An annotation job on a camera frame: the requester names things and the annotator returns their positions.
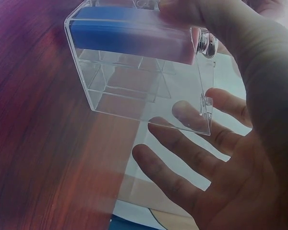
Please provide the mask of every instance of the human hand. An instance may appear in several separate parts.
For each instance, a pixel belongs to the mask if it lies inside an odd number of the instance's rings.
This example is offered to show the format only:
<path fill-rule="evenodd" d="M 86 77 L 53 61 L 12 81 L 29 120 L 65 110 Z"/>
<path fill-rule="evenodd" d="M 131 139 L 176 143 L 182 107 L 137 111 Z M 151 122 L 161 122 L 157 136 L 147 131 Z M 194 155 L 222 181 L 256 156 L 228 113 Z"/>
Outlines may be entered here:
<path fill-rule="evenodd" d="M 277 20 L 285 15 L 287 0 L 242 0 L 260 15 Z M 220 43 L 218 53 L 230 55 L 226 47 Z"/>
<path fill-rule="evenodd" d="M 226 91 L 210 89 L 214 107 L 251 127 L 246 103 Z M 198 112 L 178 102 L 174 114 L 194 130 Z M 167 124 L 161 117 L 158 124 Z M 201 136 L 231 158 L 224 162 L 191 142 L 180 131 L 149 124 L 149 131 L 193 170 L 211 181 L 206 191 L 171 171 L 146 145 L 136 146 L 133 156 L 143 172 L 173 202 L 185 209 L 200 229 L 286 229 L 276 175 L 256 131 L 243 137 L 213 122 L 211 136 Z"/>
<path fill-rule="evenodd" d="M 209 90 L 207 96 L 253 129 L 242 137 L 212 124 L 211 137 L 202 137 L 231 155 L 224 163 L 179 131 L 149 125 L 161 144 L 211 180 L 205 192 L 172 172 L 147 146 L 135 147 L 134 158 L 201 229 L 288 229 L 288 31 L 236 0 L 172 0 L 162 2 L 160 10 L 164 17 L 207 28 L 226 45 L 245 84 L 247 108 L 222 91 Z M 196 124 L 196 111 L 186 103 L 182 108 L 179 120 Z"/>

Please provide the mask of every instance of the wooden table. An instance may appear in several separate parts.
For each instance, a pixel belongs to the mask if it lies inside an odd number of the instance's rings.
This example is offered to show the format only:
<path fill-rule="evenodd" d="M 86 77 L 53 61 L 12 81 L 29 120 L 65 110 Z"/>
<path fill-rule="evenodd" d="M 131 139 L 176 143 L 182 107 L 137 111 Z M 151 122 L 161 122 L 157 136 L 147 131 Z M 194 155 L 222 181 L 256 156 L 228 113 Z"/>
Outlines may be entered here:
<path fill-rule="evenodd" d="M 0 229 L 108 229 L 137 122 L 89 109 L 63 29 L 80 3 L 0 0 Z"/>

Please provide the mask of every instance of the transparent plastic box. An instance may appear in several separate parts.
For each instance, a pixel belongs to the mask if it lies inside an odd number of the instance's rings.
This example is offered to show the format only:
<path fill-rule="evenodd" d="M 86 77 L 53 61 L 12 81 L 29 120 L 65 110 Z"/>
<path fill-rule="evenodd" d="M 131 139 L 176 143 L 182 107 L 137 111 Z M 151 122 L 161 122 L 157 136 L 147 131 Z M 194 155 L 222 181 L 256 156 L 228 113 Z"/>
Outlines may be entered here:
<path fill-rule="evenodd" d="M 212 99 L 205 92 L 214 62 L 206 57 L 214 44 L 199 28 L 159 15 L 154 0 L 86 0 L 68 16 L 65 32 L 90 108 L 209 135 Z M 174 116 L 186 102 L 200 121 L 193 129 Z M 156 116 L 169 124 L 151 120 Z"/>

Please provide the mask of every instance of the blue strip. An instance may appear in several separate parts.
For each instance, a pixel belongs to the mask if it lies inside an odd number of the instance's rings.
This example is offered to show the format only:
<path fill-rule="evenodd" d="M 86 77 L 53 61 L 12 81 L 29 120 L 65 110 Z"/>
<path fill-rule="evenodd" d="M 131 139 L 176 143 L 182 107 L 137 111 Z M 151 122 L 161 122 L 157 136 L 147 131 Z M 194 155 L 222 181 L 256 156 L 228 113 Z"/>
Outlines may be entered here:
<path fill-rule="evenodd" d="M 141 224 L 136 224 L 131 221 L 122 219 L 118 216 L 112 215 L 109 230 L 157 230 Z"/>
<path fill-rule="evenodd" d="M 74 21 L 71 25 L 71 34 L 76 48 L 141 55 L 142 49 L 154 44 L 138 35 L 139 27 L 135 29 L 136 25 L 132 23 L 132 17 L 137 11 L 147 10 L 123 7 L 82 8 L 75 18 L 126 20 L 130 23 Z"/>

